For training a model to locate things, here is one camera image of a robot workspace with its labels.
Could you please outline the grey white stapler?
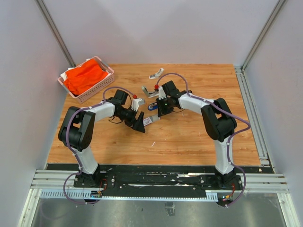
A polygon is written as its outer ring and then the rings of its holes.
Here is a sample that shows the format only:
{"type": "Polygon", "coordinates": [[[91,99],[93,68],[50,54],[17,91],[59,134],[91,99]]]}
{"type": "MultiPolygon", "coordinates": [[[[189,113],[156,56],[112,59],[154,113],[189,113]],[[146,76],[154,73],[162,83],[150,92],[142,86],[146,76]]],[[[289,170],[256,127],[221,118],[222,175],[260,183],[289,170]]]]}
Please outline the grey white stapler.
{"type": "Polygon", "coordinates": [[[145,86],[142,86],[142,91],[143,93],[148,97],[148,98],[152,98],[152,97],[156,97],[159,95],[159,92],[154,90],[154,91],[148,91],[147,88],[145,86]]]}

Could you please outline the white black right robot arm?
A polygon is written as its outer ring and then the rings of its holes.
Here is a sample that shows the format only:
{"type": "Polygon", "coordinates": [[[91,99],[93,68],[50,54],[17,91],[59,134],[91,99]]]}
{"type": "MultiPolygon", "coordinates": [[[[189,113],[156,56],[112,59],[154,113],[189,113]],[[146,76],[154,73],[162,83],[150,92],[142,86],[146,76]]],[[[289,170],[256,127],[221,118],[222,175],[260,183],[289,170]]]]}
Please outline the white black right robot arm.
{"type": "Polygon", "coordinates": [[[162,86],[155,85],[158,91],[156,103],[158,117],[168,115],[175,108],[187,109],[202,116],[207,135],[214,141],[216,163],[214,183],[219,189],[234,187],[242,189],[241,178],[232,165],[232,138],[237,123],[229,114],[230,109],[222,98],[204,99],[190,90],[179,91],[173,81],[162,86]]]}

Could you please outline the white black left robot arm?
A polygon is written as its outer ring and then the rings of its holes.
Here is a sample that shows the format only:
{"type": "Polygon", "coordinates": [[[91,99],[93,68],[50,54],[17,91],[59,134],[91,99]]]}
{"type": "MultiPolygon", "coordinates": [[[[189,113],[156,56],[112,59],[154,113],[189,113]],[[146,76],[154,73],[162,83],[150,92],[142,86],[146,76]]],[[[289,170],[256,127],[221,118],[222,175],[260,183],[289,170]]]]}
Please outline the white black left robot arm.
{"type": "Polygon", "coordinates": [[[76,178],[81,185],[96,187],[101,183],[100,166],[95,160],[90,147],[94,125],[105,118],[119,118],[126,126],[138,132],[145,132],[143,117],[140,112],[136,117],[139,106],[145,104],[144,99],[133,94],[131,105],[125,108],[129,94],[118,89],[109,99],[103,99],[99,104],[78,108],[71,106],[58,133],[58,139],[70,149],[75,156],[79,172],[76,178]]]}

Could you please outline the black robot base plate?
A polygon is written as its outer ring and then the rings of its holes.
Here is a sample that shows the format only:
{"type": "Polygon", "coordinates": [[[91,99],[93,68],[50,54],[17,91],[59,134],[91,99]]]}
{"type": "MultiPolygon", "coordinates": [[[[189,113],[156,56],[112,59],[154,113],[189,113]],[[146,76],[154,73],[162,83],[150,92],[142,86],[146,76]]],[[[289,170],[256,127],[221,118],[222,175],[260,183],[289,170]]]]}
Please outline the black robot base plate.
{"type": "Polygon", "coordinates": [[[227,198],[231,198],[236,191],[243,192],[248,183],[248,178],[243,170],[235,168],[236,175],[241,178],[242,189],[219,188],[215,183],[215,167],[213,166],[160,166],[160,165],[99,165],[101,181],[98,186],[84,186],[76,178],[79,172],[75,164],[49,164],[48,171],[69,171],[64,189],[91,189],[99,195],[105,192],[122,194],[156,194],[156,195],[186,195],[198,190],[227,191],[227,198]]]}

